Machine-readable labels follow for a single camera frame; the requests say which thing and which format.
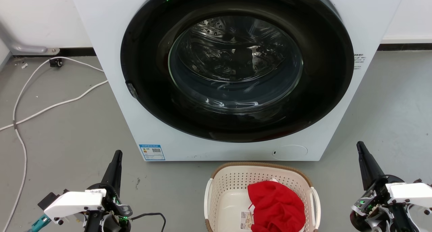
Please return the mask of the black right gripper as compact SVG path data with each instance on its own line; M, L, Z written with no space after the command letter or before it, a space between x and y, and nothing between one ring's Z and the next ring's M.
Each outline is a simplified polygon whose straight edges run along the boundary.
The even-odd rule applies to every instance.
M409 201L396 202L390 197L388 185L403 180L385 175L363 141L356 144L361 181L365 193L352 206L350 222L360 232L415 232L409 215Z

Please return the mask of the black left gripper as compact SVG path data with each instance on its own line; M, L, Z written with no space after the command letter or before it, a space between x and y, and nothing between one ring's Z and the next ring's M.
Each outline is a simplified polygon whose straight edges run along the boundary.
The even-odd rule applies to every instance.
M103 192L101 205L85 209L85 232L129 232L133 210L120 201L123 152L116 150L101 183L88 188L90 192Z

